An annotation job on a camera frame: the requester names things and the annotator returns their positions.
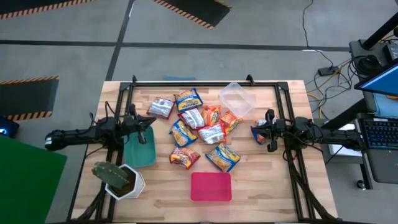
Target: wheel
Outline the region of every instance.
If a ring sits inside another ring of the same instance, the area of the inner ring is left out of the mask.
[[[359,189],[366,190],[366,186],[365,186],[365,183],[363,182],[363,180],[357,181],[357,182],[356,182],[356,186],[357,186]]]

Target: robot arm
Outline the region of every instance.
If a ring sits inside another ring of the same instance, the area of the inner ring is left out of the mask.
[[[139,132],[139,142],[146,140],[141,132],[145,131],[155,120],[153,117],[137,115],[134,104],[129,107],[130,115],[121,124],[114,117],[102,118],[88,129],[69,131],[54,130],[45,137],[45,148],[49,151],[61,150],[67,146],[80,144],[102,144],[108,146],[125,135]]]
[[[294,145],[301,148],[307,147],[311,143],[320,144],[340,144],[348,149],[364,149],[364,142],[361,134],[355,130],[340,131],[319,128],[312,123],[311,119],[296,117],[291,125],[286,125],[283,119],[277,119],[275,123],[267,122],[258,127],[251,128],[254,133],[258,133],[266,139],[270,139],[268,151],[277,150],[277,145],[273,144],[274,137],[287,138]]]

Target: concrete floor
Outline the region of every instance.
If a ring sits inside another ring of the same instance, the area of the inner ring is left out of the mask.
[[[152,1],[136,0],[124,41],[305,45],[301,16],[309,0],[224,2],[233,6],[233,10],[214,30],[206,30]],[[128,0],[97,0],[3,20],[0,21],[0,40],[115,42],[127,4]],[[310,45],[347,47],[351,40],[367,38],[397,9],[394,0],[317,0],[306,15]],[[53,129],[87,127],[88,113],[96,111],[113,49],[0,45],[0,81],[61,77],[53,116],[21,121],[18,139],[43,147],[44,136]],[[348,52],[325,54],[335,64],[349,58]],[[231,80],[252,74],[257,80],[309,81],[317,68],[328,65],[316,52],[294,50],[122,48],[113,80],[130,80],[132,74],[139,80],[160,80],[163,75]],[[361,97],[360,91],[348,91],[328,100],[324,112],[333,118]],[[68,156],[68,162],[47,223],[66,219],[84,149],[84,146],[77,146],[60,151]],[[326,168],[340,218],[396,223],[398,186],[374,183],[374,190],[362,191],[355,186],[361,178],[359,166],[330,163]]]

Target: chip bag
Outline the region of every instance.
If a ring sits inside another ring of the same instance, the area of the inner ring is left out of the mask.
[[[199,97],[196,88],[185,90],[179,95],[174,95],[174,97],[178,112],[180,113],[203,105],[203,101]]]
[[[254,126],[255,127],[258,127],[258,126],[261,126],[261,125],[263,125],[263,124],[266,124],[268,121],[267,120],[265,120],[265,119],[259,119],[259,120],[256,120],[255,122],[254,122]],[[274,124],[276,122],[276,117],[272,120],[272,124]],[[253,137],[254,137],[254,140],[258,143],[258,144],[260,144],[260,145],[262,145],[262,144],[265,144],[266,143],[266,139],[264,138],[264,137],[262,137],[260,134],[257,134],[257,133],[255,133],[254,131],[251,131],[252,132],[252,134],[253,134]]]
[[[228,110],[220,120],[225,124],[225,135],[229,135],[236,125],[238,125],[243,119],[236,117],[232,112],[230,112],[230,110]]]
[[[180,113],[178,116],[192,129],[202,128],[205,126],[205,121],[201,117],[201,114],[197,108],[187,110],[183,113]]]
[[[175,148],[169,157],[171,164],[178,164],[185,169],[191,168],[199,158],[199,153],[187,147]]]
[[[181,119],[173,124],[170,134],[173,134],[177,147],[186,147],[198,139],[198,137],[193,135],[185,126]]]
[[[214,126],[207,126],[199,129],[199,136],[207,144],[214,144],[217,142],[226,142],[224,125],[219,122]]]
[[[157,118],[168,119],[173,111],[174,103],[171,100],[157,98],[150,105],[147,114]]]
[[[225,144],[220,144],[205,156],[223,172],[229,172],[241,159]]]
[[[213,126],[215,125],[219,118],[221,108],[219,106],[203,106],[204,110],[201,112],[201,116],[205,120],[205,126]]]

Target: potted plant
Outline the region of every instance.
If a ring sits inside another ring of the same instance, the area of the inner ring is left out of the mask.
[[[142,175],[126,164],[118,167],[110,162],[96,162],[91,171],[106,183],[105,190],[116,200],[137,198],[145,187]]]

